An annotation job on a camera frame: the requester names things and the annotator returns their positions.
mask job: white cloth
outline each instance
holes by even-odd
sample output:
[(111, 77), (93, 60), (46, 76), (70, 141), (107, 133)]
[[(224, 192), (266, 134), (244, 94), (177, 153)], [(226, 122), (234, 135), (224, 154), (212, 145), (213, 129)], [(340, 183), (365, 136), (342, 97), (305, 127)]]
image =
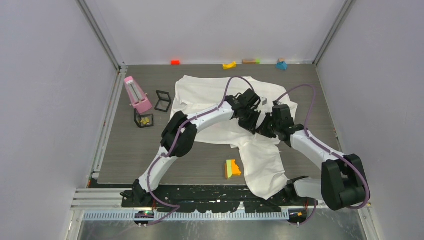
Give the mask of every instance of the white cloth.
[[(265, 105), (260, 104), (262, 111), (257, 126), (263, 121), (265, 113), (270, 113), (273, 101), (286, 92), (282, 86), (260, 82), (251, 77), (245, 77), (253, 86), (255, 93), (262, 98), (267, 98)], [(175, 99), (171, 109), (171, 118), (178, 112), (192, 114), (207, 109), (219, 103), (224, 96), (225, 87), (229, 77), (226, 78), (197, 78), (184, 76), (175, 84)], [(249, 85), (234, 78), (228, 88), (227, 96), (244, 93)], [(290, 107), (294, 117), (297, 103), (290, 101), (288, 95), (280, 100)], [(198, 133), (196, 142), (208, 144), (228, 144), (232, 148), (239, 148), (241, 161), (244, 165), (244, 178), (250, 191), (256, 196), (267, 200), (281, 191), (287, 183), (285, 170), (280, 157), (276, 138), (270, 139), (259, 134), (251, 134), (238, 125), (237, 119), (215, 124)]]

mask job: orange block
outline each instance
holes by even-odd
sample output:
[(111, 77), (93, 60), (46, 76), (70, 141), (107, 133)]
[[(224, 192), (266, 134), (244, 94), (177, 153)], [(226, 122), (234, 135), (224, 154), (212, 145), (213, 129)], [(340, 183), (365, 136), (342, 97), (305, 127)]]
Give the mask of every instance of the orange block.
[(235, 159), (231, 159), (231, 171), (234, 176), (242, 175), (242, 171), (240, 171), (239, 166), (237, 166)]
[(228, 165), (227, 165), (227, 163), (224, 164), (224, 167), (225, 167), (225, 179), (228, 179), (229, 177), (231, 178), (231, 176), (228, 177), (228, 175), (229, 175), (228, 173), (229, 172), (228, 172)]

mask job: blue object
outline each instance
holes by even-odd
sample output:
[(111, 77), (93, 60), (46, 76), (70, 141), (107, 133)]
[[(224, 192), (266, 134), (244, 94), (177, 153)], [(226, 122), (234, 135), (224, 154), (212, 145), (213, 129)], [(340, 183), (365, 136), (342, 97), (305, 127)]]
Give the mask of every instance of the blue object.
[(279, 62), (275, 65), (276, 68), (281, 69), (281, 70), (287, 70), (287, 63), (285, 61)]

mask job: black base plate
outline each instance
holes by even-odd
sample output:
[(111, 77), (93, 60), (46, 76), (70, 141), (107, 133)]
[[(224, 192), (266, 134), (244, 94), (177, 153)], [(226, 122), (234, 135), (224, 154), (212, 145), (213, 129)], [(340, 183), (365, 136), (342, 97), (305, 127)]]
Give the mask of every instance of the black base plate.
[[(181, 207), (179, 213), (193, 213), (197, 210), (200, 213), (212, 211), (213, 213), (235, 212), (243, 202), (246, 213), (277, 213), (281, 212), (279, 207), (299, 206), (302, 208), (306, 197), (297, 197), (289, 200), (289, 194), (283, 189), (268, 200), (255, 196), (247, 186), (237, 185), (160, 185), (154, 194), (162, 201), (169, 204), (178, 204)], [(134, 202), (132, 190), (123, 193), (126, 199), (122, 198), (123, 208), (144, 208), (152, 207), (153, 198), (146, 203)], [(171, 207), (166, 207), (156, 203), (158, 212), (168, 213)]]

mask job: wooden floor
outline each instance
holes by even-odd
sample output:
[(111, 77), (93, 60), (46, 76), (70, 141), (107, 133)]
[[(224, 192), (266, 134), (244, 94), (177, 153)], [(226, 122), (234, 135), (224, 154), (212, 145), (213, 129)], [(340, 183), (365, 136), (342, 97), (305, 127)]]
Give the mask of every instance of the wooden floor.
[[(309, 129), (330, 147), (338, 149), (327, 103), (312, 64), (291, 64), (286, 71), (278, 70), (272, 64), (238, 65), (229, 70), (223, 70), (221, 65), (137, 65), (130, 66), (126, 76), (134, 77), (155, 105), (158, 101), (156, 90), (170, 92), (173, 100), (175, 82), (184, 75), (198, 78), (253, 77), (261, 82), (281, 85), (287, 90), (300, 84), (312, 84), (316, 87), (317, 96)], [(295, 122), (303, 124), (311, 103), (312, 91), (307, 87), (299, 88), (289, 96), (290, 100), (298, 103)], [(161, 133), (170, 119), (170, 112), (164, 113), (152, 108), (146, 112), (150, 113), (154, 114), (154, 126), (138, 128), (133, 120), (133, 108), (128, 94), (122, 88), (99, 183), (131, 184), (145, 172), (158, 152)], [(289, 179), (299, 176), (321, 177), (319, 169), (301, 153), (284, 143), (280, 143), (278, 148)], [(242, 173), (244, 172), (238, 149), (231, 149), (229, 145), (195, 142), (190, 153), (170, 167), (161, 183), (245, 185), (243, 175), (225, 179), (224, 162), (227, 159), (236, 159)]]

